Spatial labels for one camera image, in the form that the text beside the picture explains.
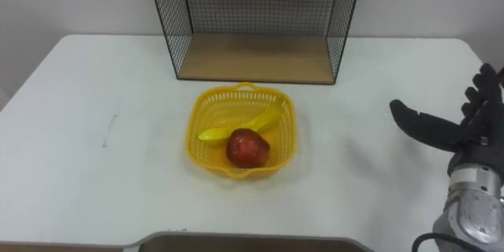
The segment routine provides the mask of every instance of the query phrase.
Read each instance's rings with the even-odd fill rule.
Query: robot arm
[[[443,214],[433,233],[419,236],[420,243],[435,239],[440,252],[504,251],[504,105],[499,78],[488,64],[474,76],[477,90],[469,87],[464,119],[455,124],[391,102],[396,124],[410,137],[454,153],[448,164],[450,185]]]

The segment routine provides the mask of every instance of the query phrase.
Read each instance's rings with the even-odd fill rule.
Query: metal wire mesh
[[[188,0],[195,32],[325,35],[332,0]]]
[[[176,74],[191,43],[191,19],[186,0],[155,0]]]
[[[331,62],[332,77],[336,80],[338,76],[343,49],[350,28],[350,21],[354,11],[356,0],[334,0],[332,7],[331,22],[328,27],[328,51]]]
[[[326,36],[337,77],[355,0],[155,0],[177,77],[194,33]]]

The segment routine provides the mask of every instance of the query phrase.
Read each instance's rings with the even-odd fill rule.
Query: apple
[[[226,155],[241,169],[263,167],[269,159],[269,144],[253,130],[236,129],[229,137]]]

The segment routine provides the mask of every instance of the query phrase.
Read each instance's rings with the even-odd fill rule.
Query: yellow basket
[[[208,128],[234,126],[251,120],[271,106],[277,95],[285,97],[282,117],[275,126],[259,133],[270,145],[270,158],[265,167],[239,169],[226,157],[226,144],[209,146],[198,139]],[[232,87],[216,87],[199,96],[187,128],[185,150],[196,165],[220,176],[242,179],[272,175],[291,161],[296,143],[296,118],[291,99],[272,88],[239,83]]]

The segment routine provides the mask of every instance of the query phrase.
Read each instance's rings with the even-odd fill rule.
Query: wooden shelf board
[[[186,80],[333,84],[323,36],[195,34],[180,69]]]

